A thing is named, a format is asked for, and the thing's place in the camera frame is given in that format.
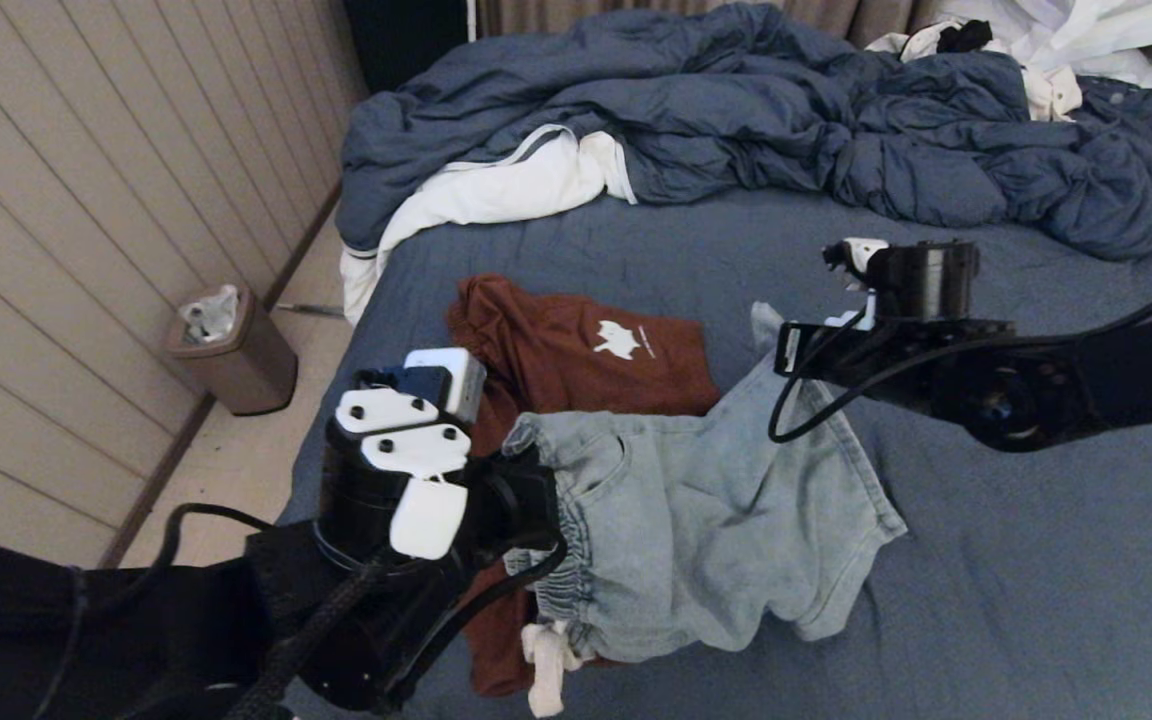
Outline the rust brown shorts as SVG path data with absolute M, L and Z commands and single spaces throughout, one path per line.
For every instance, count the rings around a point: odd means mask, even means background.
M 536 295 L 499 274 L 458 283 L 453 344 L 486 370 L 472 455 L 502 446 L 521 414 L 700 416 L 721 392 L 699 323 L 637 314 L 571 293 Z

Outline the beige curtain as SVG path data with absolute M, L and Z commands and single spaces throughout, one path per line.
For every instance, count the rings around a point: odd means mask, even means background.
M 924 26 L 941 0 L 477 0 L 479 38 L 561 33 L 582 18 L 626 9 L 700 15 L 733 3 L 767 5 L 797 22 L 863 47 L 879 36 Z

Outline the white shirt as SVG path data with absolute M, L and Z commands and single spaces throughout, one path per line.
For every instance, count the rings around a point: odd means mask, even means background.
M 983 20 L 1030 69 L 1152 88 L 1152 0 L 934 0 L 934 20 Z

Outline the brown trash bin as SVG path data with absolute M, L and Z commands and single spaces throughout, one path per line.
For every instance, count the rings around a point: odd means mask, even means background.
M 291 404 L 300 361 L 291 344 L 276 328 L 259 296 L 236 285 L 241 291 L 237 323 L 227 340 L 210 344 L 188 344 L 182 338 L 184 323 L 175 314 L 166 332 L 164 348 L 170 359 L 191 376 L 220 406 L 236 416 L 276 414 Z M 215 287 L 195 293 L 197 300 Z

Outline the dark denim garment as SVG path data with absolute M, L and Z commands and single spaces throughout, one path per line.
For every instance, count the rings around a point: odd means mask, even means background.
M 1120 79 L 1078 76 L 1082 105 L 1079 122 L 1115 129 L 1152 146 L 1152 88 Z

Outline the dark blue crumpled duvet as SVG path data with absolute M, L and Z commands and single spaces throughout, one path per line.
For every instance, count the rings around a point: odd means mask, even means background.
M 644 204 L 771 188 L 937 227 L 1028 225 L 1105 260 L 1152 252 L 1152 146 L 1071 118 L 1030 119 L 1001 54 L 901 63 L 767 5 L 612 12 L 460 46 L 361 103 L 338 227 L 374 250 L 444 165 L 503 159 L 558 124 L 620 141 Z

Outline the black cabinet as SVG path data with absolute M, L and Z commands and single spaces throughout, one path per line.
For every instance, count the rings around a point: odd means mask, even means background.
M 467 44 L 467 0 L 340 0 L 370 94 L 393 91 Z

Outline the blue bed sheet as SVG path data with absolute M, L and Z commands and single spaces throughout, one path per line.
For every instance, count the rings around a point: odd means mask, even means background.
M 579 293 L 702 323 L 722 389 L 756 361 L 750 306 L 818 323 L 858 304 L 820 250 L 842 238 L 960 238 L 982 255 L 975 316 L 1078 332 L 1152 301 L 1152 253 L 1107 263 L 1024 225 L 893 222 L 820 194 L 689 205 L 602 197 L 535 222 L 439 225 L 406 240 L 329 361 L 349 378 L 449 343 L 461 279 Z M 804 643 L 764 621 L 744 652 L 694 644 L 585 667 L 558 720 L 1137 720 L 1152 717 L 1152 427 L 1000 454 L 942 420 L 861 397 L 846 418 L 909 530 L 879 552 L 844 632 Z

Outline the white plastic bin bag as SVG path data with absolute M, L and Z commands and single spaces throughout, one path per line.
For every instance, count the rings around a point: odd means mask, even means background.
M 184 323 L 182 338 L 188 344 L 210 344 L 227 340 L 237 323 L 241 291 L 234 285 L 221 285 L 215 291 L 179 306 Z

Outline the small black garment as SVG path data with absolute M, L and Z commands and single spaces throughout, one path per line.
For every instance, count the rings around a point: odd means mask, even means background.
M 986 50 L 995 40 L 988 20 L 970 18 L 967 22 L 948 22 L 935 41 L 937 54 L 975 53 Z

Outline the cream jacket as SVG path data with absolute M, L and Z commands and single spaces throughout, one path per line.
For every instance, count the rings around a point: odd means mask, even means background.
M 916 29 L 914 33 L 887 33 L 879 36 L 877 40 L 870 41 L 865 50 L 870 53 L 890 53 L 896 55 L 901 63 L 922 58 L 943 55 L 935 53 L 935 41 L 940 31 L 948 22 L 967 22 L 967 20 L 950 18 L 937 20 L 929 26 Z M 1059 65 L 1053 69 L 1043 69 L 1020 56 L 1010 44 L 995 40 L 986 50 L 977 53 L 993 53 L 1010 56 L 1020 65 L 1021 81 L 1024 83 L 1026 105 L 1030 119 L 1037 122 L 1071 122 L 1071 113 L 1079 109 L 1083 104 L 1082 88 L 1069 65 Z

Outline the light blue denim jeans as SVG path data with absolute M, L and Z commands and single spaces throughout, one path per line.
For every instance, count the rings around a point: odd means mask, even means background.
M 761 359 L 707 415 L 524 414 L 506 437 L 507 455 L 535 450 L 556 475 L 567 541 L 520 632 L 532 715 L 558 715 L 564 675 L 594 659 L 744 650 L 767 614 L 809 642 L 842 632 L 878 552 L 905 535 L 844 415 L 771 441 L 782 323 L 751 306 Z

